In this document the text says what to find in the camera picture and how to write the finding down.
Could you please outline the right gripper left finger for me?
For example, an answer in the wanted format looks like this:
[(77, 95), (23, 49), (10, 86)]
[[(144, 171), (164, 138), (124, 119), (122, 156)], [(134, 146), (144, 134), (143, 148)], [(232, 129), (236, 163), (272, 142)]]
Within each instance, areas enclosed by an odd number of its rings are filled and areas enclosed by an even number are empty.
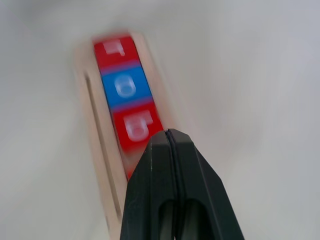
[(160, 131), (147, 143), (127, 184), (120, 240), (180, 240), (174, 132)]

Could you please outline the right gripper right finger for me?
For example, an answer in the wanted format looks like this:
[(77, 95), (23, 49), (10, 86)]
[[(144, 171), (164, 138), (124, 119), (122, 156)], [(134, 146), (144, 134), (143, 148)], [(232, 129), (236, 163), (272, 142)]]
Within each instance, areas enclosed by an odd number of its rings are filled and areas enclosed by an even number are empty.
[(176, 240), (245, 240), (221, 178), (191, 138), (176, 129), (166, 136), (177, 180)]

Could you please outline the red letter tile b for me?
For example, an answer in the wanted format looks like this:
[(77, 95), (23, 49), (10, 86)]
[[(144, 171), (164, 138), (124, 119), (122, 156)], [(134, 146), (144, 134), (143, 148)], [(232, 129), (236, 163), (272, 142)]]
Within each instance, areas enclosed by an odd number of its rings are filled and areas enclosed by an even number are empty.
[(140, 160), (133, 157), (141, 154), (149, 139), (164, 130), (156, 105), (151, 102), (132, 108), (112, 112), (112, 120), (118, 136), (119, 144), (124, 154), (130, 158), (125, 167), (129, 179)]

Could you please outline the blue letter tile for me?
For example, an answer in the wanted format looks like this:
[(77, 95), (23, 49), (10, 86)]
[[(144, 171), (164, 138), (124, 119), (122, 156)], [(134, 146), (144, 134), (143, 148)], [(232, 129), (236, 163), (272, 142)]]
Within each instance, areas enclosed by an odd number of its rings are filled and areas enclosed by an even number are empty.
[(102, 84), (110, 109), (125, 108), (153, 99), (146, 75), (140, 66), (108, 73)]

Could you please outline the wooden letter tray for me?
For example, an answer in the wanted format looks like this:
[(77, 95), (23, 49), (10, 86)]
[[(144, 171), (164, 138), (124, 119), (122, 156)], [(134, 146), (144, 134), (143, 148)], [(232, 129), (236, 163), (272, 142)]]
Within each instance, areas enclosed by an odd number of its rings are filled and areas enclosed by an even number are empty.
[[(146, 69), (147, 81), (155, 97), (160, 120), (167, 128), (177, 128), (178, 124), (169, 105), (168, 94), (159, 69), (152, 57), (144, 36), (131, 32), (142, 66)], [(110, 240), (120, 240), (121, 221), (127, 189), (125, 170), (134, 166), (141, 156), (140, 150), (125, 155), (120, 149), (107, 109), (106, 98), (98, 64), (91, 41), (79, 44), (74, 51), (76, 83), (86, 119), (92, 163), (98, 182), (99, 195)]]

